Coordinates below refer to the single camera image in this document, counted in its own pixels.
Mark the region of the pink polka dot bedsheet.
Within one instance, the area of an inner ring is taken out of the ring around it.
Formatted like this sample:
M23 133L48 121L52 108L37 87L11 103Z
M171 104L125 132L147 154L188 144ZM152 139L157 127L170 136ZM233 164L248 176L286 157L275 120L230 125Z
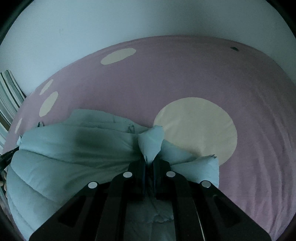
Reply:
M284 240L295 227L295 85L266 54L224 39L151 37L97 51L32 92L5 151L38 122L95 109L142 126L195 155L215 154L220 190Z

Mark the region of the striped pillow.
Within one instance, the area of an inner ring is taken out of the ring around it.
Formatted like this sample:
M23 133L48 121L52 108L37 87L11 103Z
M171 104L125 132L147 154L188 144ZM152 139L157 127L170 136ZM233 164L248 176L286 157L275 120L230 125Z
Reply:
M13 123L18 109L22 105L26 96L18 86L12 72L6 70L1 72L1 154L4 153L4 144L8 132Z

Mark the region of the light blue puffer jacket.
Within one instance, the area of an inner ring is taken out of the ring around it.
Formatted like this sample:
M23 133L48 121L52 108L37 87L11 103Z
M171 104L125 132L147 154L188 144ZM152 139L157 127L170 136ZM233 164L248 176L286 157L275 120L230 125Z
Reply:
M25 240L89 182L106 183L131 162L155 157L192 182L219 184L214 155L197 157L146 128L103 111L78 109L58 124L38 126L18 139L7 169L7 198Z

